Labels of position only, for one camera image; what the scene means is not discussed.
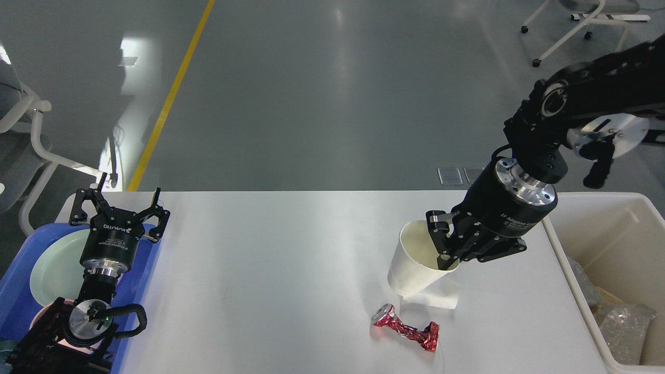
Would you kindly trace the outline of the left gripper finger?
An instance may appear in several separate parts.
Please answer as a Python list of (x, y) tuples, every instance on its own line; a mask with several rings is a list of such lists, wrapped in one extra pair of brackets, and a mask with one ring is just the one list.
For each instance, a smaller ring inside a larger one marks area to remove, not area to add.
[[(161, 189), (157, 188), (153, 194), (152, 202), (146, 209), (134, 213), (130, 219), (130, 235), (136, 239), (146, 237), (152, 243), (158, 243), (164, 236), (166, 225), (170, 218), (170, 211), (159, 205), (159, 195)], [(157, 225), (145, 233), (143, 223), (150, 218), (157, 218)]]
[[(97, 187), (78, 189), (74, 194), (73, 208), (69, 217), (69, 225), (92, 224), (93, 228), (110, 228), (115, 221), (114, 208), (102, 195), (102, 187), (107, 179), (107, 173), (102, 173)], [(83, 210), (83, 202), (90, 201), (95, 207), (97, 215), (88, 220), (88, 214)]]

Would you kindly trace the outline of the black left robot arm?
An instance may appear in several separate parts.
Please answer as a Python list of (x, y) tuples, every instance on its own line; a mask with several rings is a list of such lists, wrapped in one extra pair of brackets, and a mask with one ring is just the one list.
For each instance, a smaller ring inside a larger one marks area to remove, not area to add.
[(69, 302), (57, 297), (9, 353), (12, 373), (109, 373), (109, 348), (119, 339), (133, 338), (148, 324), (138, 303), (114, 305), (116, 289), (131, 271), (141, 239), (157, 243), (170, 213), (159, 204), (157, 188), (142, 211), (109, 204), (102, 186), (80, 189), (74, 195), (71, 226), (87, 226), (80, 265), (83, 282)]

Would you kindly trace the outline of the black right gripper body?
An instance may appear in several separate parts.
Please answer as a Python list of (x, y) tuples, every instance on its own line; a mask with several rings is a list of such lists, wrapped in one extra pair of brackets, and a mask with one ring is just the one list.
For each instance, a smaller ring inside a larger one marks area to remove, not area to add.
[(499, 236), (520, 237), (557, 205), (553, 185), (531, 177), (516, 159), (499, 158), (480, 173), (457, 211)]

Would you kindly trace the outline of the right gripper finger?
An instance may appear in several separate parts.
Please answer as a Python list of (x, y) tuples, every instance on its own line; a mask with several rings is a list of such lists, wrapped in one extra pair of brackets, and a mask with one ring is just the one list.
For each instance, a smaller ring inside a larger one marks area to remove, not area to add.
[(527, 245), (521, 237), (499, 236), (492, 232), (475, 232), (462, 241), (459, 260), (477, 259), (479, 262), (486, 262), (522, 253), (526, 249)]
[(486, 228), (470, 211), (446, 213), (430, 210), (425, 213), (427, 232), (438, 253), (439, 270), (451, 270), (463, 261), (486, 260)]

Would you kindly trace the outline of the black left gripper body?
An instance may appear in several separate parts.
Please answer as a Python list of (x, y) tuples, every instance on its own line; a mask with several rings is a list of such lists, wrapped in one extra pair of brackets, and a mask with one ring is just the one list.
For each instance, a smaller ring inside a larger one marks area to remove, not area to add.
[(80, 264), (89, 270), (116, 263), (118, 273), (131, 270), (140, 237), (145, 228), (133, 213), (117, 211), (111, 215), (98, 213), (90, 222), (90, 232), (80, 257)]

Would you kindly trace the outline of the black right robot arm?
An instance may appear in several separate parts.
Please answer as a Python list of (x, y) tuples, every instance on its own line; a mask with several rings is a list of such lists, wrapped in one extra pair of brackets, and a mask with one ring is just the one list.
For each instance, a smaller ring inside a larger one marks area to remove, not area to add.
[(663, 118), (663, 36), (534, 84), (503, 132), (507, 143), (450, 212), (425, 214), (435, 269), (491, 261), (524, 251), (522, 236), (556, 208), (555, 184), (567, 174), (565, 146), (592, 161), (584, 186), (601, 189), (617, 157), (615, 114)]

